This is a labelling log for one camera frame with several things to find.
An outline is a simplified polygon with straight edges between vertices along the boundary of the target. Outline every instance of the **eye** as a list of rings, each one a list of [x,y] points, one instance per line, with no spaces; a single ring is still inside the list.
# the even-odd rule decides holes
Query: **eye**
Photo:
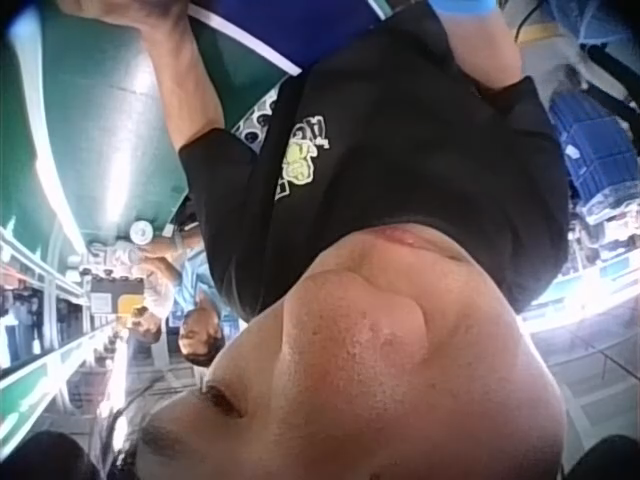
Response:
[[[213,405],[220,412],[231,418],[242,418],[240,410],[229,400],[229,397],[215,385],[205,385],[202,395],[204,398]]]

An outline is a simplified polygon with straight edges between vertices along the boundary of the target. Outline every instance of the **blue shirt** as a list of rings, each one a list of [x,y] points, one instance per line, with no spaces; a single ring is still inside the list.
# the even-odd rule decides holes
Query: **blue shirt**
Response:
[[[220,327],[227,342],[230,342],[240,333],[238,317],[220,298],[211,273],[207,255],[203,248],[194,250],[189,254],[182,268],[180,285],[175,289],[175,302],[182,307],[184,314],[196,308],[198,293],[203,292],[215,305],[220,318]]]

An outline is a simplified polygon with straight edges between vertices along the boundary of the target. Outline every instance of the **blue plastic crate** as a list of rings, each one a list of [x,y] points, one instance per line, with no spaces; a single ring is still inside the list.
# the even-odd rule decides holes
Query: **blue plastic crate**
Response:
[[[639,201],[638,154],[616,117],[579,91],[555,93],[549,115],[587,222],[599,223]]]
[[[579,43],[600,44],[632,38],[631,30],[605,8],[602,0],[549,0],[556,21]]]

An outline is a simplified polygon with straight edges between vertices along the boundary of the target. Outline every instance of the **black t-shirt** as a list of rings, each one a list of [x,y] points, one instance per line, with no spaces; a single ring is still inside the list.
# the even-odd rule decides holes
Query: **black t-shirt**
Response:
[[[212,277],[245,319],[369,227],[439,230],[516,311],[566,259],[564,161],[532,80],[481,96],[426,2],[284,82],[259,155],[212,130],[180,156]]]

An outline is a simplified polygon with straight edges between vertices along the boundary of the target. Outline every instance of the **blue glove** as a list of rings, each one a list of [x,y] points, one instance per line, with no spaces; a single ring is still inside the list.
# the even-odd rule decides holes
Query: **blue glove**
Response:
[[[486,15],[498,8],[496,0],[428,0],[438,13]]]

